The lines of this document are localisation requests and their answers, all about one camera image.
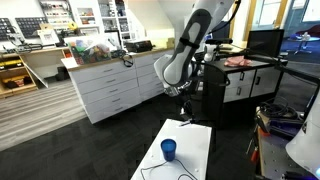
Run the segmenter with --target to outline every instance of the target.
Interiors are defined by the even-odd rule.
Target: drawer handle
[[[261,77],[257,77],[257,81],[256,81],[256,85],[259,85],[260,84],[260,80],[261,80]]]
[[[121,108],[118,108],[118,109],[115,109],[114,111],[119,111],[119,110],[121,110],[121,109],[123,109],[123,107],[121,107]]]
[[[108,69],[108,70],[104,70],[103,72],[110,72],[112,71],[113,69]]]
[[[115,81],[116,79],[112,79],[112,80],[110,80],[110,81],[107,81],[107,83],[111,83],[111,82],[113,82],[113,81]]]
[[[115,90],[112,90],[112,91],[109,91],[109,92],[116,92],[116,91],[118,91],[118,89],[115,89]]]
[[[241,74],[240,74],[240,81],[243,81],[244,75],[245,75],[245,73],[244,73],[244,72],[241,72]]]
[[[238,96],[240,96],[241,90],[242,90],[241,87],[238,87],[238,89],[237,89],[237,95],[238,95]]]
[[[119,98],[119,99],[116,99],[116,100],[113,100],[112,102],[117,102],[117,101],[120,101],[120,99],[121,99],[121,98]]]

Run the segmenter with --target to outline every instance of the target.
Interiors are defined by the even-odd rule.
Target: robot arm
[[[179,94],[191,74],[191,59],[204,36],[216,27],[234,0],[197,0],[188,24],[172,56],[165,55],[154,64],[156,73],[169,96]]]

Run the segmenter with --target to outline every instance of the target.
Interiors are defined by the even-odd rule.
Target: blue cup
[[[161,142],[163,157],[166,161],[173,161],[176,156],[177,144],[172,139],[165,139]]]

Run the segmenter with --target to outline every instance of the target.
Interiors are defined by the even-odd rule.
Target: desk
[[[57,67],[63,66],[61,59],[69,53],[68,47],[50,48],[19,54],[21,60],[31,69],[40,81],[55,76]]]
[[[226,67],[223,60],[210,63],[230,79],[229,86],[217,86],[210,82],[224,83],[223,73],[211,67],[204,69],[202,111],[218,128],[228,127],[239,119],[242,123],[253,120],[259,103],[275,97],[283,75],[273,65],[258,61],[246,67]]]
[[[166,138],[174,139],[177,143],[176,159],[180,160],[198,180],[205,179],[211,128],[194,124],[179,127],[180,124],[180,121],[166,120],[131,180],[143,179],[140,173],[141,168],[165,162],[160,144]],[[153,170],[143,171],[146,180],[176,180],[181,174],[188,173],[176,161],[168,162]]]
[[[305,53],[312,53],[312,51],[306,51],[306,50],[303,50],[305,48],[302,47],[303,43],[304,44],[304,47],[307,46],[308,42],[312,42],[312,41],[319,41],[320,38],[317,38],[317,37],[310,37],[309,40],[301,40],[301,39],[288,39],[289,41],[294,41],[294,42],[300,42],[299,46],[298,46],[298,49],[296,50],[287,50],[288,52],[294,52],[294,54],[296,55],[298,52],[305,52]]]
[[[260,114],[265,124],[268,118]],[[286,171],[297,172],[305,176],[312,176],[305,169],[296,164],[287,154],[285,146],[288,143],[280,137],[263,136],[258,131],[261,175],[269,179],[280,179]]]

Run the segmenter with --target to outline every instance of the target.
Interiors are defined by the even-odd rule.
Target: gray floor
[[[289,67],[320,76],[319,66],[290,63]],[[313,89],[285,75],[279,95],[302,110]],[[96,125],[83,118],[0,152],[1,178],[126,180],[164,120],[180,118],[176,110],[173,98],[162,95]],[[208,160],[207,179],[251,179],[255,166],[245,155],[251,128],[244,124],[218,132],[217,150]]]

